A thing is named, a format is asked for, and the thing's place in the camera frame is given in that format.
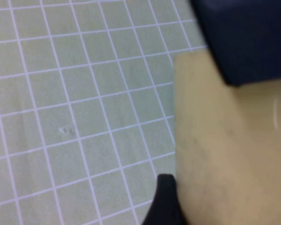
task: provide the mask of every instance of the navy blue fabric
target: navy blue fabric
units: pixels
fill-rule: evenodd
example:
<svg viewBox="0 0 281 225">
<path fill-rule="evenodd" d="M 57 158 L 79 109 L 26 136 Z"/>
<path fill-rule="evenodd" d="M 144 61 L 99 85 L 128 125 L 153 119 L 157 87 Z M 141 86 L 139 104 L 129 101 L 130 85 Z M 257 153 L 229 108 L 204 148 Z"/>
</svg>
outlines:
<svg viewBox="0 0 281 225">
<path fill-rule="evenodd" d="M 281 0 L 191 0 L 227 84 L 281 78 Z"/>
</svg>

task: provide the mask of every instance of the black object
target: black object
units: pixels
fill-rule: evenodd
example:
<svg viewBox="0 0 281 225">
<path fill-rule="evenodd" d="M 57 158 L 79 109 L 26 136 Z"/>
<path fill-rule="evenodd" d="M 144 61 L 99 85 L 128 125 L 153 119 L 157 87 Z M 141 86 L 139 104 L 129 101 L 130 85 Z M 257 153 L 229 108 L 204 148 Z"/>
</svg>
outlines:
<svg viewBox="0 0 281 225">
<path fill-rule="evenodd" d="M 191 0 L 229 85 L 281 78 L 281 0 Z"/>
<path fill-rule="evenodd" d="M 156 193 L 142 225 L 187 225 L 179 205 L 173 175 L 158 175 Z"/>
</svg>

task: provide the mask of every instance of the white grid line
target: white grid line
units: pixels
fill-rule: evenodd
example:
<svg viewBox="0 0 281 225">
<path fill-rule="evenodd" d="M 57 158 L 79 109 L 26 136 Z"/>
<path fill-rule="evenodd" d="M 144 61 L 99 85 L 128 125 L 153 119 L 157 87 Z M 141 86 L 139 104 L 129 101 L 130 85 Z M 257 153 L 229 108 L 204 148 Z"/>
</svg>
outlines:
<svg viewBox="0 0 281 225">
<path fill-rule="evenodd" d="M 132 99 L 131 99 L 131 95 L 130 95 L 130 92 L 129 92 L 129 89 L 128 89 L 128 86 L 127 86 L 127 83 L 126 83 L 126 80 L 125 80 L 125 77 L 123 75 L 123 71 L 122 71 L 122 67 L 120 65 L 120 62 L 118 60 L 118 55 L 117 55 L 117 52 L 116 52 L 116 49 L 115 49 L 115 46 L 113 44 L 113 41 L 112 41 L 112 38 L 111 38 L 111 34 L 110 34 L 110 31 L 108 29 L 108 24 L 107 24 L 107 21 L 106 21 L 106 18 L 105 18 L 105 15 L 104 15 L 104 12 L 103 12 L 103 8 L 102 8 L 102 5 L 101 3 L 99 2 L 99 8 L 100 8 L 100 11 L 101 11 L 101 14 L 102 14 L 102 18 L 103 18 L 103 22 L 107 28 L 107 34 L 108 34 L 108 37 L 109 37 L 109 41 L 111 42 L 111 46 L 112 46 L 112 50 L 113 50 L 113 53 L 116 57 L 116 60 L 117 60 L 117 64 L 119 66 L 119 69 L 120 69 L 120 72 L 121 72 L 121 75 L 122 75 L 122 78 L 123 78 L 123 81 L 124 81 L 124 84 L 125 84 L 125 88 L 126 90 L 128 91 L 128 97 L 129 97 L 129 100 L 131 102 L 131 105 L 132 105 L 132 108 L 133 108 L 133 113 L 134 115 L 135 114 L 135 108 L 134 108 L 134 105 L 133 105 L 133 102 L 132 102 Z M 122 174 L 122 177 L 123 177 L 123 180 L 124 180 L 124 185 L 125 185 L 125 188 L 126 188 L 126 192 L 127 192 L 127 195 L 128 195 L 128 199 L 129 199 L 129 203 L 132 207 L 132 212 L 133 212 L 133 216 L 134 216 L 134 219 L 135 219 L 135 222 L 137 225 L 139 225 L 139 222 L 138 222 L 138 219 L 137 219 L 137 215 L 136 215 L 136 211 L 134 209 L 134 205 L 133 205 L 133 201 L 132 201 L 132 197 L 131 197 L 131 193 L 130 193 L 130 190 L 129 190 L 129 186 L 128 186 L 128 183 L 127 183 L 127 180 L 126 180 L 126 177 L 125 177 L 125 174 L 124 174 L 124 170 L 123 170 L 123 167 L 122 167 L 122 163 L 121 163 L 121 160 L 120 160 L 120 157 L 119 157 L 119 154 L 118 154 L 118 149 L 116 147 L 116 144 L 115 144 L 115 141 L 114 141 L 114 138 L 113 138 L 113 135 L 111 133 L 111 140 L 112 140 L 112 145 L 114 147 L 114 150 L 116 152 L 116 156 L 117 156 L 117 159 L 118 159 L 118 163 L 119 163 L 119 166 L 121 168 L 121 174 Z"/>
<path fill-rule="evenodd" d="M 155 18 L 155 21 L 157 22 L 157 19 L 156 19 L 156 16 L 155 16 L 155 14 L 154 14 L 154 11 L 153 11 L 153 8 L 152 8 L 152 5 L 151 5 L 150 0 L 148 0 L 148 2 L 149 2 L 149 4 L 150 4 L 150 8 L 151 8 L 151 10 L 152 10 L 152 14 L 153 14 L 153 16 L 154 16 L 154 18 Z M 139 40 L 139 38 L 138 38 L 138 36 L 137 36 L 136 28 L 134 27 L 134 24 L 133 24 L 133 22 L 132 22 L 131 15 L 130 15 L 130 12 L 129 12 L 129 10 L 128 10 L 128 6 L 127 6 L 127 4 L 126 4 L 126 0 L 124 0 L 124 4 L 125 4 L 126 10 L 127 10 L 127 13 L 128 13 L 129 19 L 130 19 L 130 22 L 131 22 L 131 24 L 132 24 L 132 28 L 133 28 L 133 31 L 134 31 L 134 35 L 136 36 L 136 40 L 137 40 L 137 43 L 138 43 L 138 45 L 139 45 L 141 55 L 142 55 L 142 57 L 143 57 L 143 59 L 144 59 L 144 61 L 145 61 L 145 65 L 146 65 L 147 71 L 148 71 L 148 73 L 149 73 L 150 80 L 151 80 L 151 82 L 153 83 L 153 88 L 154 88 L 154 92 L 155 92 L 156 97 L 157 97 L 157 100 L 158 100 L 158 104 L 159 104 L 159 106 L 160 106 L 160 108 L 161 108 L 163 117 L 166 118 L 166 115 L 165 115 L 165 112 L 164 112 L 164 109 L 163 109 L 163 105 L 162 105 L 162 103 L 161 103 L 160 97 L 159 97 L 158 92 L 157 92 L 156 85 L 155 85 L 155 83 L 154 83 L 154 80 L 153 80 L 151 71 L 150 71 L 149 66 L 148 66 L 148 63 L 147 63 L 147 59 L 146 59 L 145 54 L 144 54 L 144 52 L 143 52 L 143 49 L 142 49 L 142 47 L 141 47 L 140 40 Z M 162 35 L 162 33 L 161 33 L 161 30 L 160 30 L 160 27 L 159 27 L 159 26 L 158 26 L 158 29 L 159 29 L 160 36 L 162 37 L 162 40 L 163 40 L 163 44 L 164 44 L 164 46 L 165 46 L 165 49 L 166 49 L 166 51 L 167 51 L 167 53 L 168 53 L 168 57 L 169 57 L 169 59 L 170 59 L 170 61 L 171 61 L 171 64 L 173 65 L 173 62 L 172 62 L 170 53 L 169 53 L 169 51 L 168 51 L 168 48 L 167 48 L 167 46 L 166 46 L 166 43 L 165 43 L 165 41 L 164 41 L 164 38 L 163 38 L 163 35 Z M 167 126 L 167 128 L 168 128 L 168 132 L 170 133 L 170 137 L 171 137 L 171 139 L 172 139 L 172 142 L 173 142 L 173 144 L 175 144 L 175 139 L 174 139 L 174 136 L 173 136 L 173 134 L 172 134 L 172 132 L 171 132 L 171 130 L 170 130 L 170 125 L 169 125 L 169 122 L 168 122 L 167 119 L 165 120 L 165 123 L 166 123 L 166 126 Z"/>
<path fill-rule="evenodd" d="M 9 0 L 8 3 L 9 3 L 9 6 L 10 6 L 10 10 L 11 10 L 11 16 L 12 16 L 12 20 L 13 20 L 14 29 L 15 29 L 15 35 L 16 35 L 17 40 L 18 40 L 20 56 L 21 56 L 25 76 L 26 76 L 26 79 L 27 79 L 28 89 L 29 89 L 29 93 L 30 93 L 30 96 L 31 96 L 32 104 L 33 104 L 33 109 L 34 109 L 36 119 L 37 119 L 37 126 L 38 126 L 38 129 L 39 129 L 39 132 L 40 132 L 42 145 L 44 147 L 44 154 L 45 154 L 45 158 L 46 158 L 46 162 L 47 162 L 47 166 L 48 166 L 50 180 L 51 180 L 51 183 L 52 183 L 54 198 L 55 198 L 56 205 L 57 205 L 57 211 L 58 211 L 60 222 L 63 225 L 64 223 L 63 223 L 63 219 L 62 219 L 62 212 L 61 212 L 61 208 L 60 208 L 60 204 L 59 204 L 58 195 L 57 195 L 57 192 L 56 192 L 56 187 L 55 187 L 55 182 L 54 182 L 53 173 L 52 173 L 52 169 L 51 169 L 51 164 L 50 164 L 50 161 L 49 161 L 47 148 L 45 146 L 44 134 L 43 134 L 43 131 L 42 131 L 42 127 L 41 127 L 41 123 L 40 123 L 40 119 L 39 119 L 39 115 L 38 115 L 38 111 L 37 111 L 37 107 L 36 107 L 36 102 L 35 102 L 32 87 L 31 87 L 29 75 L 27 73 L 27 65 L 26 65 L 26 62 L 25 62 L 24 53 L 23 53 L 22 45 L 21 45 L 20 38 L 19 38 L 19 32 L 18 32 L 17 25 L 16 25 L 16 22 L 15 22 L 15 16 L 14 16 L 14 12 L 13 12 L 13 9 L 12 9 L 11 0 Z"/>
<path fill-rule="evenodd" d="M 165 40 L 164 40 L 164 38 L 163 38 L 163 33 L 161 32 L 161 29 L 160 29 L 160 26 L 159 26 L 157 17 L 156 17 L 156 15 L 155 15 L 154 9 L 153 9 L 152 4 L 151 4 L 151 0 L 148 0 L 148 3 L 149 3 L 149 5 L 150 5 L 150 9 L 151 9 L 151 11 L 152 11 L 152 14 L 153 14 L 155 23 L 156 23 L 156 25 L 157 25 L 157 28 L 158 28 L 160 37 L 161 37 L 161 39 L 162 39 L 162 41 L 163 41 L 163 45 L 164 45 L 164 47 L 165 47 L 165 51 L 166 51 L 166 53 L 168 54 L 168 57 L 169 57 L 169 59 L 170 59 L 171 65 L 173 66 L 173 60 L 172 60 L 172 57 L 170 56 L 170 53 L 169 53 L 167 44 L 165 43 Z"/>
<path fill-rule="evenodd" d="M 5 157 L 4 158 L 6 158 L 6 160 L 7 160 L 9 176 L 10 176 L 10 180 L 11 180 L 13 194 L 14 194 L 14 197 L 15 197 L 15 205 L 16 205 L 17 214 L 18 214 L 18 218 L 19 218 L 19 224 L 23 225 L 23 219 L 22 219 L 21 209 L 20 209 L 19 200 L 18 200 L 18 194 L 17 194 L 16 187 L 15 187 L 14 174 L 13 174 L 13 170 L 12 170 L 12 167 L 11 167 L 10 158 L 8 156 L 6 138 L 5 138 L 5 133 L 4 133 L 4 128 L 3 128 L 3 123 L 2 123 L 2 118 L 1 117 L 0 117 L 0 132 L 1 132 L 1 136 L 2 136 L 4 153 L 5 153 Z"/>
<path fill-rule="evenodd" d="M 127 4 L 126 4 L 126 1 L 124 0 L 123 3 L 124 3 L 124 5 L 125 5 L 125 9 L 126 9 L 126 11 L 127 11 L 127 14 L 128 14 L 129 20 L 130 20 L 130 23 L 131 23 L 131 25 L 132 25 L 132 27 L 133 27 L 133 21 L 132 21 L 132 18 L 131 18 L 131 15 L 130 15 L 128 6 L 127 6 Z M 143 60 L 145 61 L 144 54 L 143 54 L 143 50 L 142 50 L 142 47 L 141 47 L 140 42 L 139 42 L 139 40 L 138 40 L 138 36 L 137 36 L 137 34 L 136 34 L 136 31 L 135 31 L 135 28 L 134 28 L 134 27 L 133 27 L 133 33 L 134 33 L 135 38 L 136 38 L 136 40 L 137 40 L 137 42 L 138 42 L 138 46 L 139 46 L 139 49 L 140 49 L 142 58 L 143 58 Z M 119 68 L 120 68 L 120 71 L 121 71 L 121 74 L 122 74 L 122 78 L 123 78 L 123 80 L 124 80 L 124 82 L 125 82 L 125 86 L 126 86 L 126 88 L 127 88 L 127 90 L 128 90 L 128 85 L 127 85 L 127 83 L 126 83 L 126 79 L 125 79 L 124 73 L 123 73 L 123 71 L 122 71 L 121 64 L 118 63 L 118 66 L 119 66 Z M 138 117 L 137 112 L 136 112 L 136 110 L 135 110 L 135 106 L 134 106 L 134 103 L 133 103 L 131 94 L 129 93 L 128 95 L 129 95 L 131 104 L 132 104 L 132 106 L 133 106 L 133 112 L 134 112 L 134 115 L 135 115 L 135 117 L 136 117 L 136 121 L 137 121 L 137 123 L 139 124 L 140 134 L 141 134 L 142 140 L 143 140 L 143 142 L 144 142 L 144 144 L 145 144 L 145 149 L 146 149 L 147 155 L 148 155 L 148 157 L 149 157 L 149 159 L 150 159 L 150 164 L 151 164 L 151 167 L 152 167 L 152 170 L 153 170 L 153 174 L 154 174 L 154 176 L 155 176 L 155 179 L 157 179 L 156 169 L 155 169 L 154 164 L 153 164 L 153 162 L 152 162 L 151 154 L 150 154 L 150 151 L 149 151 L 149 148 L 148 148 L 148 144 L 147 144 L 146 138 L 145 138 L 145 136 L 144 136 L 144 132 L 143 132 L 142 127 L 141 127 L 141 125 L 140 125 L 139 117 Z"/>
<path fill-rule="evenodd" d="M 142 123 L 139 123 L 139 124 L 133 124 L 133 125 L 129 125 L 129 126 L 126 126 L 126 127 L 120 127 L 120 128 L 112 129 L 111 132 L 117 132 L 117 131 L 120 131 L 120 130 L 134 128 L 134 127 L 138 127 L 139 125 L 150 124 L 150 123 L 154 123 L 154 122 L 158 122 L 158 121 L 162 121 L 162 120 L 164 120 L 163 117 L 162 118 L 158 118 L 156 120 L 150 120 L 150 121 L 142 122 Z M 97 136 L 105 135 L 105 134 L 109 134 L 109 131 L 104 131 L 104 132 L 100 132 L 100 133 L 97 133 L 97 134 L 80 137 L 80 139 L 81 140 L 85 140 L 85 139 L 88 139 L 88 138 L 97 137 Z M 61 145 L 64 145 L 64 144 L 73 143 L 73 142 L 76 142 L 76 141 L 78 141 L 78 139 L 74 138 L 74 139 L 67 140 L 67 141 L 64 141 L 64 142 L 59 142 L 59 143 L 56 143 L 56 144 L 46 145 L 46 147 L 47 148 L 52 148 L 52 147 L 57 147 L 57 146 L 61 146 Z M 39 147 L 39 148 L 34 148 L 34 149 L 26 150 L 26 151 L 20 151 L 20 152 L 16 152 L 16 153 L 11 153 L 11 154 L 8 154 L 7 156 L 0 156 L 0 160 L 5 159 L 6 157 L 14 157 L 14 156 L 19 156 L 19 155 L 24 155 L 24 154 L 32 153 L 32 152 L 39 151 L 39 150 L 42 150 L 42 149 L 43 149 L 43 147 Z"/>
<path fill-rule="evenodd" d="M 73 5 L 85 5 L 90 3 L 97 3 L 97 2 L 111 2 L 111 1 L 122 1 L 122 0 L 90 0 L 85 2 L 73 2 Z M 57 7 L 57 6 L 70 6 L 70 3 L 56 3 L 56 4 L 44 4 L 43 7 Z M 28 9 L 28 8 L 41 8 L 40 5 L 34 6 L 20 6 L 20 7 L 12 7 L 13 10 L 15 9 Z M 8 11 L 8 7 L 0 8 L 0 11 Z"/>
<path fill-rule="evenodd" d="M 74 117 L 74 112 L 73 112 L 73 109 L 72 109 L 72 105 L 70 103 L 70 98 L 69 98 L 69 95 L 68 95 L 68 92 L 67 92 L 66 83 L 64 81 L 64 77 L 63 77 L 62 72 L 61 72 L 61 67 L 60 67 L 60 64 L 59 64 L 58 57 L 57 57 L 55 45 L 54 45 L 54 42 L 53 42 L 53 37 L 51 36 L 51 31 L 50 31 L 50 27 L 49 27 L 49 23 L 48 23 L 48 20 L 47 20 L 47 17 L 46 17 L 46 13 L 45 13 L 44 7 L 42 7 L 42 11 L 43 11 L 43 14 L 44 14 L 44 20 L 45 20 L 45 24 L 46 24 L 46 27 L 47 27 L 47 31 L 48 31 L 48 34 L 50 36 L 50 42 L 51 42 L 51 46 L 52 46 L 52 49 L 53 49 L 54 58 L 55 58 L 57 67 L 59 69 L 59 74 L 60 74 L 61 82 L 62 82 L 64 91 L 65 91 L 65 95 L 66 95 L 66 98 L 67 98 L 67 104 L 68 104 L 68 107 L 69 107 L 69 110 L 70 110 L 70 113 L 71 113 L 72 122 L 73 122 L 73 125 L 74 125 L 74 128 L 75 128 L 75 132 L 76 132 L 76 135 L 77 135 L 78 144 L 79 144 L 79 147 L 80 147 L 80 150 L 81 150 L 82 159 L 83 159 L 83 164 L 84 164 L 85 170 L 87 172 L 87 176 L 89 177 L 90 176 L 89 167 L 87 165 L 87 161 L 86 161 L 86 158 L 85 158 L 85 154 L 84 154 L 83 145 L 82 145 L 82 142 L 81 142 L 79 130 L 78 130 L 78 127 L 77 127 L 76 119 Z M 92 196 L 93 196 L 96 213 L 97 213 L 97 216 L 99 218 L 100 225 L 102 225 L 102 221 L 100 220 L 101 215 L 100 215 L 100 211 L 99 211 L 99 206 L 98 206 L 98 202 L 97 202 L 97 199 L 96 199 L 94 186 L 93 186 L 93 183 L 92 183 L 91 179 L 89 179 L 89 185 L 90 185 L 90 190 L 91 190 L 91 193 L 92 193 Z"/>
<path fill-rule="evenodd" d="M 175 154 L 174 151 L 173 152 L 169 152 L 169 153 L 166 153 L 166 154 L 163 154 L 163 155 L 160 155 L 160 156 L 153 157 L 152 160 L 160 159 L 160 158 L 163 158 L 163 157 L 168 157 L 168 156 L 171 156 L 171 155 L 174 155 L 174 154 Z M 150 159 L 145 159 L 145 160 L 142 160 L 142 161 L 139 161 L 139 162 L 136 162 L 136 163 L 124 165 L 124 166 L 122 166 L 122 168 L 126 169 L 126 168 L 129 168 L 129 167 L 135 166 L 135 165 L 140 165 L 140 164 L 143 164 L 143 163 L 148 163 L 149 161 L 150 161 Z M 98 173 L 98 174 L 90 175 L 89 177 L 81 178 L 81 179 L 78 179 L 78 180 L 73 180 L 73 181 L 65 183 L 65 184 L 57 185 L 56 189 L 64 188 L 64 187 L 67 187 L 67 186 L 70 186 L 70 185 L 73 185 L 73 184 L 77 184 L 79 182 L 87 181 L 89 179 L 92 179 L 92 178 L 95 178 L 95 177 L 99 177 L 99 176 L 102 176 L 102 175 L 106 175 L 106 174 L 109 174 L 109 173 L 117 172 L 117 171 L 120 171 L 120 170 L 121 170 L 121 168 L 118 167 L 118 168 L 111 169 L 111 170 L 108 170 L 108 171 L 105 171 L 105 172 L 101 172 L 101 173 Z M 15 201 L 19 201 L 19 200 L 23 200 L 23 199 L 26 199 L 26 198 L 30 198 L 30 197 L 33 197 L 33 196 L 36 196 L 36 195 L 44 194 L 44 193 L 47 193 L 49 191 L 53 191 L 53 188 L 52 187 L 51 188 L 47 188 L 47 189 L 44 189 L 44 190 L 41 190 L 41 191 L 34 192 L 32 194 L 23 195 L 23 196 L 20 196 L 20 197 L 17 197 L 17 198 L 13 198 L 13 199 L 9 199 L 9 200 L 6 200 L 6 201 L 2 201 L 2 202 L 0 202 L 0 206 L 4 205 L 4 204 L 7 204 L 7 203 L 13 203 Z"/>
<path fill-rule="evenodd" d="M 162 86 L 166 86 L 166 85 L 170 85 L 170 84 L 173 84 L 173 82 L 158 84 L 158 85 L 156 85 L 156 87 L 162 87 Z M 147 87 L 143 87 L 143 88 L 131 89 L 130 92 L 146 90 L 146 89 L 150 89 L 150 88 L 154 88 L 154 87 L 155 86 L 152 85 L 152 86 L 147 86 Z M 107 97 L 112 97 L 112 96 L 116 96 L 116 95 L 120 95 L 120 94 L 126 94 L 127 92 L 128 91 L 124 90 L 124 91 L 120 91 L 120 92 L 116 92 L 116 93 L 112 93 L 112 94 L 106 94 L 106 95 L 102 95 L 101 98 L 107 98 Z M 99 99 L 99 96 L 70 101 L 70 104 L 81 103 L 81 102 L 86 102 L 86 101 L 95 100 L 95 99 Z M 40 111 L 43 109 L 52 109 L 52 108 L 56 108 L 56 107 L 60 107 L 60 106 L 66 106 L 66 105 L 68 105 L 68 103 L 64 102 L 64 103 L 59 103 L 56 105 L 37 107 L 36 110 Z M 21 114 L 21 113 L 30 113 L 30 112 L 34 112 L 34 109 L 26 109 L 26 110 L 22 110 L 22 111 L 1 114 L 1 117 L 13 116 L 13 115 Z"/>
<path fill-rule="evenodd" d="M 206 45 L 203 45 L 203 46 L 199 46 L 199 47 L 194 47 L 192 49 L 202 49 L 202 48 L 206 48 L 206 47 L 207 47 Z M 179 52 L 184 52 L 187 50 L 189 50 L 189 48 L 173 50 L 173 51 L 169 51 L 169 53 L 179 53 Z M 151 56 L 166 55 L 166 54 L 167 54 L 167 52 L 159 52 L 159 53 L 148 54 L 148 55 L 144 55 L 144 56 L 151 57 Z M 133 56 L 133 57 L 129 57 L 129 58 L 119 59 L 119 61 L 142 59 L 142 58 L 143 58 L 143 56 L 140 55 L 140 56 Z M 117 62 L 117 60 L 93 62 L 93 63 L 91 63 L 91 65 L 100 65 L 100 64 L 113 63 L 113 62 Z M 80 68 L 80 67 L 86 67 L 86 66 L 89 66 L 89 64 L 80 64 L 80 65 L 75 65 L 75 66 L 61 67 L 61 69 L 64 70 L 64 69 Z M 39 74 L 39 73 L 52 72 L 52 71 L 58 71 L 58 70 L 59 70 L 58 68 L 52 68 L 52 69 L 45 69 L 45 70 L 30 71 L 30 72 L 28 72 L 28 74 L 29 75 L 30 74 Z M 25 73 L 19 73 L 19 74 L 13 74 L 13 75 L 3 75 L 3 76 L 0 76 L 0 79 L 17 77 L 17 76 L 21 76 L 21 75 L 25 75 Z"/>
<path fill-rule="evenodd" d="M 182 22 L 192 22 L 195 20 L 183 20 Z M 169 25 L 169 24 L 179 24 L 179 21 L 174 21 L 174 22 L 164 22 L 164 23 L 158 23 L 158 24 L 148 24 L 148 25 L 141 25 L 141 26 L 136 26 L 136 28 L 145 28 L 145 27 L 156 27 L 158 25 Z M 25 38 L 19 38 L 20 41 L 32 41 L 32 40 L 40 40 L 40 39 L 45 39 L 45 38 L 50 38 L 50 37 L 68 37 L 68 36 L 74 36 L 74 35 L 80 35 L 80 34 L 97 34 L 97 33 L 103 33 L 107 31 L 119 31 L 119 30 L 130 30 L 132 27 L 123 27 L 123 28 L 114 28 L 114 29 L 108 29 L 108 30 L 90 30 L 90 31 L 82 31 L 82 32 L 74 32 L 74 33 L 66 33 L 66 34 L 52 34 L 52 35 L 44 35 L 44 36 L 38 36 L 38 37 L 25 37 Z M 0 44 L 5 44 L 5 43 L 12 43 L 12 42 L 17 42 L 17 39 L 11 39 L 11 40 L 4 40 L 0 41 Z"/>
<path fill-rule="evenodd" d="M 172 1 L 172 5 L 173 5 L 173 7 L 174 7 L 174 10 L 175 10 L 175 12 L 176 12 L 176 15 L 177 15 L 177 17 L 178 17 L 178 20 L 179 20 L 180 26 L 181 26 L 181 28 L 182 28 L 182 31 L 183 31 L 183 33 L 184 33 L 184 37 L 186 38 L 187 44 L 188 44 L 190 50 L 192 51 L 191 42 L 190 42 L 190 40 L 188 39 L 187 33 L 186 33 L 186 31 L 185 31 L 185 29 L 184 29 L 184 26 L 183 26 L 183 24 L 182 24 L 182 21 L 181 21 L 181 18 L 180 18 L 180 14 L 179 14 L 179 12 L 178 12 L 178 10 L 177 10 L 176 4 L 175 4 L 174 0 L 171 0 L 171 1 Z"/>
</svg>

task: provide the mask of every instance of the small white mark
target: small white mark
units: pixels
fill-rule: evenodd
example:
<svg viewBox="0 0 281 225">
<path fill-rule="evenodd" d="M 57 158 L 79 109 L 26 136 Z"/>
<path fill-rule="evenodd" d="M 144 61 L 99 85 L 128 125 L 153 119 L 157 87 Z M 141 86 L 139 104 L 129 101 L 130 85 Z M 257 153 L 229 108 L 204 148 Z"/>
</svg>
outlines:
<svg viewBox="0 0 281 225">
<path fill-rule="evenodd" d="M 60 127 L 58 130 L 62 136 L 69 136 L 75 134 L 75 129 L 72 125 L 66 125 L 64 127 Z"/>
<path fill-rule="evenodd" d="M 274 99 L 274 112 L 273 112 L 273 118 L 274 118 L 274 126 L 275 126 L 275 129 L 277 130 L 278 129 L 278 114 L 277 114 L 277 111 L 278 111 L 278 98 L 275 98 Z"/>
</svg>

